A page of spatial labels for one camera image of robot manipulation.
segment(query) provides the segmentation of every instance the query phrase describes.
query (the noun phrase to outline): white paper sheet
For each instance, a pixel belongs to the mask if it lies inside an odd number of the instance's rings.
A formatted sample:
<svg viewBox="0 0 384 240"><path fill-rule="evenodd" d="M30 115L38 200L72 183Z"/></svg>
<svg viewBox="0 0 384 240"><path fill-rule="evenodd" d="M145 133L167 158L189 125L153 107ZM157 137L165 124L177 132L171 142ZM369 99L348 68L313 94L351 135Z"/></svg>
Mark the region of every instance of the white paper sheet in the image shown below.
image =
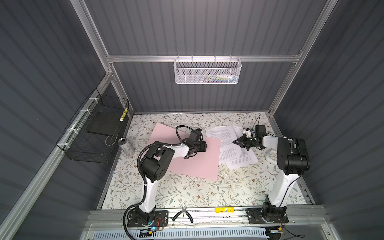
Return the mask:
<svg viewBox="0 0 384 240"><path fill-rule="evenodd" d="M255 153L250 149L249 151L245 150L245 152L242 151L242 154L240 157L235 158L229 162L227 162L227 167L231 170L238 168L238 167L244 167L249 164L257 163L259 160L257 159Z"/></svg>
<svg viewBox="0 0 384 240"><path fill-rule="evenodd" d="M205 133L207 137L221 139L219 164L232 161L242 154L240 146L232 143L237 139L233 127L206 128Z"/></svg>
<svg viewBox="0 0 384 240"><path fill-rule="evenodd" d="M243 127L231 125L233 127L233 130L235 131L236 138L240 138L243 135ZM227 167L231 170L238 168L238 167L244 167L252 163L256 163L259 160L257 159L255 153L250 149L247 151L245 148L241 149L242 154L231 161L226 162Z"/></svg>

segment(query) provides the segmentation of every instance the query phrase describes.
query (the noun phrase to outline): pink paper sheet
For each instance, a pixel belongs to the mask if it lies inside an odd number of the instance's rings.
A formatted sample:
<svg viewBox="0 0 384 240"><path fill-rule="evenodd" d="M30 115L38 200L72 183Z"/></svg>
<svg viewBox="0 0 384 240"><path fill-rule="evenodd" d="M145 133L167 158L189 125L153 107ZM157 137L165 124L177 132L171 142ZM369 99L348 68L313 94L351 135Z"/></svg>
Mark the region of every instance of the pink paper sheet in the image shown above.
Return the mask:
<svg viewBox="0 0 384 240"><path fill-rule="evenodd" d="M180 131L180 128L179 135L182 139L189 137L189 134ZM155 141L178 143L179 139L176 136L174 128L161 123L156 123L147 145L154 143ZM189 159L184 159L183 157L174 158L169 164L168 171L193 177L217 180L221 140L212 137L204 137L204 141L208 146L206 152L198 152L196 156L190 157Z"/></svg>

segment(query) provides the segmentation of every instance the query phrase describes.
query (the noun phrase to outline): yellow marker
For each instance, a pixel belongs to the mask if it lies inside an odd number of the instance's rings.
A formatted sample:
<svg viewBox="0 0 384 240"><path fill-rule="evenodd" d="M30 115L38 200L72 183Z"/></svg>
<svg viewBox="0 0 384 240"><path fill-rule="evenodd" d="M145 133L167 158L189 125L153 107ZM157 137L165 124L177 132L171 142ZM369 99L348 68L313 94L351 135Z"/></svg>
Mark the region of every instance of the yellow marker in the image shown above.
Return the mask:
<svg viewBox="0 0 384 240"><path fill-rule="evenodd" d="M217 207L216 212L235 212L234 207Z"/></svg>
<svg viewBox="0 0 384 240"><path fill-rule="evenodd" d="M125 115L127 115L127 112L128 112L128 108L126 108L124 110L124 112L122 113L121 118L120 118L120 122L122 122L124 120L124 117L125 117Z"/></svg>

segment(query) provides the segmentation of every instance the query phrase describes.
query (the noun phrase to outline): pliers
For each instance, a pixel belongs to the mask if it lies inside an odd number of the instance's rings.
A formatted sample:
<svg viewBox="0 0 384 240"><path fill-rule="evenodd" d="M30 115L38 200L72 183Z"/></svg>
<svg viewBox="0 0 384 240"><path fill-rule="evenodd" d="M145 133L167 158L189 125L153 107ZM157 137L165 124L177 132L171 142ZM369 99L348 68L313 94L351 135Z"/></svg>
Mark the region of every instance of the pliers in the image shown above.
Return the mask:
<svg viewBox="0 0 384 240"><path fill-rule="evenodd" d="M176 213L176 215L172 218L172 221L175 221L176 218L177 218L178 216L180 216L180 214L183 214L183 217L184 217L184 214L186 214L186 215L188 216L189 220L190 220L191 222L193 222L193 218L192 218L192 216L189 214L189 212L187 212L187 208L183 208L183 207L182 207L182 210L179 211L178 213Z"/></svg>

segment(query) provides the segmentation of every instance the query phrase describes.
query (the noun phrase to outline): white mesh basket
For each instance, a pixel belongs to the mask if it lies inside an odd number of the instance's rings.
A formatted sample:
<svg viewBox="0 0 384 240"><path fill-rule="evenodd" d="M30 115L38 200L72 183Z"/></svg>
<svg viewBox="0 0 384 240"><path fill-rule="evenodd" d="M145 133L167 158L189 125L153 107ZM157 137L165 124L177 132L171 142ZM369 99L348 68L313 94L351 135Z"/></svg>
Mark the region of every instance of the white mesh basket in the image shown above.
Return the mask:
<svg viewBox="0 0 384 240"><path fill-rule="evenodd" d="M175 58L175 82L177 84L236 84L241 61L239 58L224 60L181 60Z"/></svg>

